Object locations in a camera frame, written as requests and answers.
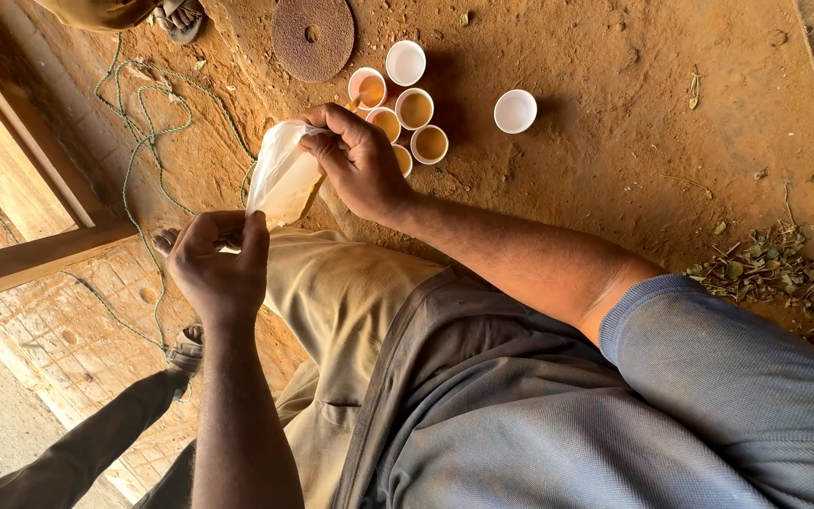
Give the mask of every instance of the white paper cup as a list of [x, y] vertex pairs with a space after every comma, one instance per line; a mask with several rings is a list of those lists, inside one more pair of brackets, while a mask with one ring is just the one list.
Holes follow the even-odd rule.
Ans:
[[414, 41], [395, 42], [385, 57], [385, 71], [393, 82], [409, 87], [425, 73], [426, 53]]
[[[392, 110], [391, 108], [385, 108], [383, 106], [382, 108], [374, 108], [374, 109], [370, 110], [369, 114], [366, 115], [366, 121], [372, 124], [373, 119], [376, 116], [378, 116], [378, 114], [381, 113], [382, 111], [388, 111], [391, 115], [394, 115], [395, 119], [397, 119], [397, 117], [398, 117], [397, 113], [395, 113], [394, 110]], [[398, 133], [394, 136], [394, 140], [392, 140], [391, 138], [389, 138], [388, 140], [391, 143], [395, 143], [396, 141], [398, 141], [398, 138], [400, 138], [400, 137], [401, 137], [401, 121], [398, 121]]]
[[373, 108], [385, 104], [385, 100], [388, 99], [388, 83], [385, 82], [385, 77], [382, 76], [382, 73], [379, 73], [372, 67], [361, 67], [351, 74], [351, 79], [347, 82], [347, 95], [350, 96], [350, 99], [354, 100], [356, 96], [360, 95], [360, 85], [363, 83], [363, 80], [369, 76], [377, 76], [382, 79], [382, 100], [380, 100], [378, 104], [365, 104], [363, 100], [360, 99], [360, 104], [356, 106], [360, 110], [372, 110]]
[[[412, 96], [415, 93], [418, 93], [418, 94], [424, 96], [426, 99], [429, 100], [429, 106], [430, 106], [430, 108], [429, 108], [429, 118], [426, 119], [426, 122], [424, 122], [420, 126], [409, 126], [406, 123], [404, 123], [403, 116], [401, 115], [403, 113], [403, 111], [401, 111], [401, 109], [403, 108], [404, 100], [407, 99], [408, 97]], [[426, 127], [427, 125], [429, 125], [429, 122], [432, 121], [432, 115], [435, 115], [435, 101], [432, 100], [432, 96], [430, 96], [429, 93], [427, 91], [423, 90], [423, 89], [417, 89], [417, 88], [407, 89], [407, 90], [403, 91], [400, 96], [398, 96], [398, 100], [394, 103], [394, 114], [397, 115], [398, 122], [401, 122], [401, 126], [403, 126], [404, 129], [406, 129], [408, 131], [416, 131], [416, 130], [418, 130], [420, 128]]]
[[410, 161], [410, 166], [407, 168], [406, 172], [403, 169], [401, 169], [401, 175], [404, 176], [404, 179], [407, 179], [407, 177], [413, 171], [413, 157], [410, 155], [410, 150], [408, 150], [407, 148], [404, 148], [404, 147], [402, 147], [400, 145], [395, 145], [395, 144], [392, 144], [391, 148], [393, 148], [395, 152], [400, 151], [402, 154], [406, 154], [407, 159]]
[[511, 90], [495, 104], [495, 123], [507, 134], [526, 131], [536, 119], [536, 98], [526, 90]]
[[[445, 137], [445, 150], [443, 150], [441, 152], [441, 155], [436, 157], [435, 159], [425, 158], [424, 156], [421, 156], [416, 150], [416, 137], [419, 136], [420, 133], [422, 133], [423, 131], [429, 130], [429, 129], [435, 129], [436, 131], [440, 132]], [[442, 159], [444, 159], [445, 154], [448, 153], [448, 146], [449, 145], [450, 145], [450, 142], [448, 141], [448, 135], [445, 134], [445, 131], [443, 131], [438, 126], [433, 126], [433, 125], [423, 126], [423, 127], [419, 128], [418, 130], [416, 130], [413, 133], [413, 136], [410, 138], [410, 151], [413, 152], [413, 156], [416, 157], [416, 160], [420, 161], [423, 164], [435, 164], [435, 163], [441, 161]]]

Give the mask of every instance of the white plastic bag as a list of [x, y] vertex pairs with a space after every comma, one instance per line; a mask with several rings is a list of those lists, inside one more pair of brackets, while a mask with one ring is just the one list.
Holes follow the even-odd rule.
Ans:
[[304, 135], [320, 132], [331, 133], [301, 121], [279, 122], [266, 131], [260, 158], [253, 169], [247, 215], [263, 211], [271, 230], [293, 223], [307, 213], [322, 184], [322, 176], [316, 158], [298, 149], [298, 144]]

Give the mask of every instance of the abrasive disc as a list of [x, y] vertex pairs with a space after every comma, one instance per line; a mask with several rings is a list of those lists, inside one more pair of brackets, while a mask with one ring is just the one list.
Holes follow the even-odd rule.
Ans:
[[323, 82], [345, 68], [354, 50], [354, 15], [345, 0], [280, 0], [272, 17], [272, 47], [285, 71]]

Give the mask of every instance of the hand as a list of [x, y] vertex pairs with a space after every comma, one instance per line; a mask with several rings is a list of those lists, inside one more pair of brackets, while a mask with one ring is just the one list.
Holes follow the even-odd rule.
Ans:
[[300, 146], [319, 161], [354, 214], [390, 226], [419, 196], [401, 175], [382, 129], [331, 103], [308, 110], [300, 120], [338, 135], [305, 136]]
[[[220, 253], [223, 246], [241, 252]], [[253, 324], [266, 296], [266, 215], [243, 210], [198, 214], [178, 234], [168, 272], [204, 324]]]

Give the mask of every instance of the orange liquid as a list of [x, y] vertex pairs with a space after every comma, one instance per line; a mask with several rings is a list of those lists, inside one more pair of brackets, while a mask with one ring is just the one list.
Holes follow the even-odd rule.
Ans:
[[394, 156], [398, 158], [398, 168], [401, 168], [401, 175], [407, 175], [407, 171], [410, 169], [411, 160], [410, 152], [407, 150], [401, 150], [400, 148], [394, 149]]
[[375, 108], [382, 103], [385, 96], [385, 83], [378, 76], [367, 76], [360, 82], [360, 102], [367, 108]]
[[385, 135], [391, 143], [398, 139], [398, 134], [401, 131], [401, 124], [398, 122], [397, 116], [390, 111], [379, 111], [373, 117], [373, 123], [385, 131]]
[[412, 93], [405, 97], [401, 103], [401, 119], [408, 128], [420, 128], [431, 117], [432, 103], [422, 94]]
[[445, 135], [437, 129], [426, 129], [416, 137], [416, 153], [427, 159], [437, 159], [445, 153]]

